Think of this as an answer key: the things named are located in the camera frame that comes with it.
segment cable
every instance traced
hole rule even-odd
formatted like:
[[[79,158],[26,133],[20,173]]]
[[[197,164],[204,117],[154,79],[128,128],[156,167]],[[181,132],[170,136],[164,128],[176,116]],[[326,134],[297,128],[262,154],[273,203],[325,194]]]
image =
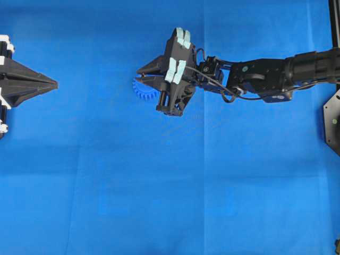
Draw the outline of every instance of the cable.
[[[209,81],[211,81],[212,83],[214,83],[215,85],[218,85],[219,87],[221,87],[223,90],[227,91],[229,94],[231,94],[233,97],[238,97],[240,99],[243,99],[243,100],[248,100],[248,101],[256,101],[256,100],[262,100],[264,98],[267,98],[267,97],[275,97],[275,96],[280,96],[282,94],[285,94],[285,93],[288,93],[288,92],[292,92],[292,91],[296,91],[296,90],[303,90],[303,89],[309,89],[313,86],[315,86],[316,84],[320,84],[320,83],[317,83],[317,82],[313,82],[313,83],[309,83],[309,84],[306,84],[306,85],[303,85],[303,86],[300,86],[300,87],[295,87],[295,88],[292,88],[292,89],[287,89],[285,91],[283,91],[282,93],[272,93],[272,94],[268,94],[264,97],[257,97],[257,98],[248,98],[248,97],[242,97],[234,92],[232,92],[231,90],[229,90],[228,88],[224,87],[222,84],[220,84],[219,82],[217,82],[216,80],[210,78],[209,76],[203,74],[202,72],[198,71],[197,69],[195,68],[192,68],[190,66],[186,66],[185,67],[186,69],[189,69],[189,70],[193,70],[195,71],[196,73],[200,74],[201,76],[203,76],[204,78],[208,79]]]
[[[198,52],[202,52],[202,55],[203,55],[203,60],[205,61],[206,60],[206,52],[204,51],[203,48],[199,48],[196,50],[196,55],[198,54]]]

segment gear teeth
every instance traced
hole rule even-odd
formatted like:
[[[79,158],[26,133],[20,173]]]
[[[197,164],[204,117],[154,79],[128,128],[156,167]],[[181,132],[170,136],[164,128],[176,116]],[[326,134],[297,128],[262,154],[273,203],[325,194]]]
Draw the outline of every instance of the gear teeth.
[[[136,95],[140,99],[143,99],[145,101],[149,101],[156,98],[159,93],[157,90],[153,88],[146,87],[144,84],[138,82],[136,79],[133,79],[132,81],[132,88]]]

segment blue backdrop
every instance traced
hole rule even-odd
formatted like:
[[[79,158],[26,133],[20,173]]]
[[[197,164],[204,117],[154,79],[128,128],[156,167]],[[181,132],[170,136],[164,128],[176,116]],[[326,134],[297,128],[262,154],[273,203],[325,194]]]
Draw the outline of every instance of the blue backdrop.
[[[0,254],[333,254],[335,86],[284,104],[198,91],[181,118],[132,89],[175,27],[247,61],[330,49],[328,15],[326,0],[3,1],[13,59],[59,89],[9,113]]]

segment black metal frame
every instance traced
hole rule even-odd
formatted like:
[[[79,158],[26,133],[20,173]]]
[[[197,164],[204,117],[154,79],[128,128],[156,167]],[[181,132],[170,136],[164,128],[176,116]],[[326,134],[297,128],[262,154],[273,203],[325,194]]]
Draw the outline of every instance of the black metal frame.
[[[340,0],[329,0],[329,15],[333,48],[340,48]]]

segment black hexagonal plate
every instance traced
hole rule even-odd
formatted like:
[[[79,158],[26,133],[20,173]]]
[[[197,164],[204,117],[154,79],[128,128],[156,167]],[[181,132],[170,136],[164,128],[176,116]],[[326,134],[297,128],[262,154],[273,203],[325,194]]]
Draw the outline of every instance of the black hexagonal plate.
[[[340,90],[324,105],[326,143],[340,156]]]

